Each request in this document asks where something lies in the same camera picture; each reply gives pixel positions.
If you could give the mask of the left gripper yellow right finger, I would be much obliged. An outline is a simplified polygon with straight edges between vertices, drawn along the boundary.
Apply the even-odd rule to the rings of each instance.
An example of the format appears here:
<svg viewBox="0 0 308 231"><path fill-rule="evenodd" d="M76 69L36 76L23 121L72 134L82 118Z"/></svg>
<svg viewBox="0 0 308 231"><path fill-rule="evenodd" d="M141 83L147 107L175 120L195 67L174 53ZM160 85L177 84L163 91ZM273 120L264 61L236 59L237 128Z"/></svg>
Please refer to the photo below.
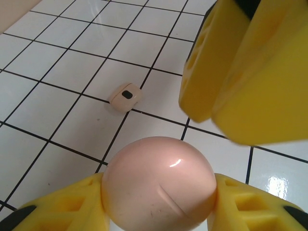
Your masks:
<svg viewBox="0 0 308 231"><path fill-rule="evenodd" d="M308 213L293 203L222 174L215 174L215 207L208 231L308 231Z"/></svg>

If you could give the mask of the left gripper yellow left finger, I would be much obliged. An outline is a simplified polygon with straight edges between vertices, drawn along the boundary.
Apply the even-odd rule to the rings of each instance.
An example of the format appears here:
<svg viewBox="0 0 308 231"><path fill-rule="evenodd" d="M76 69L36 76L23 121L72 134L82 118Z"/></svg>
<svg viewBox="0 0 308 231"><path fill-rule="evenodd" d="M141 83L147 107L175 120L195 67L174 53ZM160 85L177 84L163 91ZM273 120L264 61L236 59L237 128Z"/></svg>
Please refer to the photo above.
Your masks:
<svg viewBox="0 0 308 231"><path fill-rule="evenodd" d="M0 231L110 231L103 173L32 200L0 221Z"/></svg>

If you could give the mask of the beige earbud charging case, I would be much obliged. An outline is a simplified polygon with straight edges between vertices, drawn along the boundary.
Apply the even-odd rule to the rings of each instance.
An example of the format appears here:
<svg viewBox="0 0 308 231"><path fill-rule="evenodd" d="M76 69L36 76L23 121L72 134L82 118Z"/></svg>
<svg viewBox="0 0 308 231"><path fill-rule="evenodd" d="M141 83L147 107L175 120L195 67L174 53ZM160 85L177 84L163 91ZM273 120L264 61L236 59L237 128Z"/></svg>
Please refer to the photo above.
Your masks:
<svg viewBox="0 0 308 231"><path fill-rule="evenodd" d="M111 106L121 113L130 111L142 99L141 89L133 83L120 85L109 97Z"/></svg>

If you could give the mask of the pink round earbud charging case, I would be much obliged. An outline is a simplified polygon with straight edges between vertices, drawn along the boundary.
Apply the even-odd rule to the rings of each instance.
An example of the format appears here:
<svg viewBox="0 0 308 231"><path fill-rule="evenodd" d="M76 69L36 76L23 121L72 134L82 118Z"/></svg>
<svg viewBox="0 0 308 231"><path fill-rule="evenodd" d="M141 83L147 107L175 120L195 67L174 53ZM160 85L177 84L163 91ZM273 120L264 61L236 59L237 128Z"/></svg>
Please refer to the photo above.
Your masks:
<svg viewBox="0 0 308 231"><path fill-rule="evenodd" d="M170 137L122 148L102 178L103 207L124 231L191 231L212 212L217 181L205 156Z"/></svg>

